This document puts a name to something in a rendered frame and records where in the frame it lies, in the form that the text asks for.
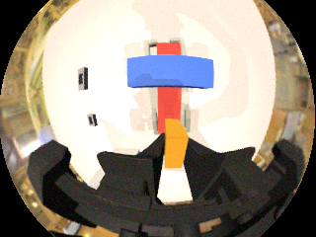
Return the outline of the orange block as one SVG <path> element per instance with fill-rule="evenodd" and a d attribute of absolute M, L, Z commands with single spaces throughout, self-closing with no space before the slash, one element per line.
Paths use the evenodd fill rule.
<path fill-rule="evenodd" d="M 182 169 L 189 135 L 180 119 L 165 119 L 165 169 Z"/>

